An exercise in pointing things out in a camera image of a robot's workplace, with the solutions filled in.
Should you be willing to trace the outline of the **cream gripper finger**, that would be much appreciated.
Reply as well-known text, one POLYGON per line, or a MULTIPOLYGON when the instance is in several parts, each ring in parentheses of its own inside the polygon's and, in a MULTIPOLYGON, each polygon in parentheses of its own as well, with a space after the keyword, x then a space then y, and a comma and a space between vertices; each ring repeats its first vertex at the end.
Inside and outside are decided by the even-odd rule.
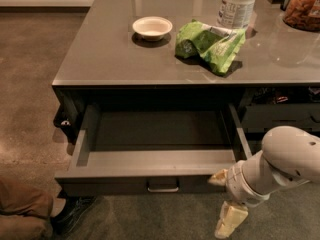
POLYGON ((227 169, 222 169, 216 172, 208 179, 208 183, 216 186, 225 186, 227 180, 227 173, 227 169))
POLYGON ((215 229, 215 237, 228 238, 248 216, 248 208, 233 201, 224 201, 215 229))

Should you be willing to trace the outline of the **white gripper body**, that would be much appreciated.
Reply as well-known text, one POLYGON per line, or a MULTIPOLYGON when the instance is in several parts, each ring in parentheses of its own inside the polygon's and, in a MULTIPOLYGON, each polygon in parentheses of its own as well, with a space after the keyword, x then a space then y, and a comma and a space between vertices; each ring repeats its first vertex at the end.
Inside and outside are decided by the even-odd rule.
POLYGON ((245 180, 242 167, 244 160, 240 160, 227 171, 226 190, 232 200, 238 204, 254 208, 270 198, 269 194, 261 195, 253 190, 245 180))

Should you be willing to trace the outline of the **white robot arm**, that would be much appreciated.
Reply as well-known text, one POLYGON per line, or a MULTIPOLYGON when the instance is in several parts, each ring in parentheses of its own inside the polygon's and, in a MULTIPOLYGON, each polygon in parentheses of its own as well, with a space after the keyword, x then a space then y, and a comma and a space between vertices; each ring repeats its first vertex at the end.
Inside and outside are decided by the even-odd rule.
POLYGON ((262 139, 261 150, 208 182, 226 188, 215 237, 225 239, 246 219, 249 210, 276 191, 320 182, 320 138, 292 126, 278 126, 262 139))

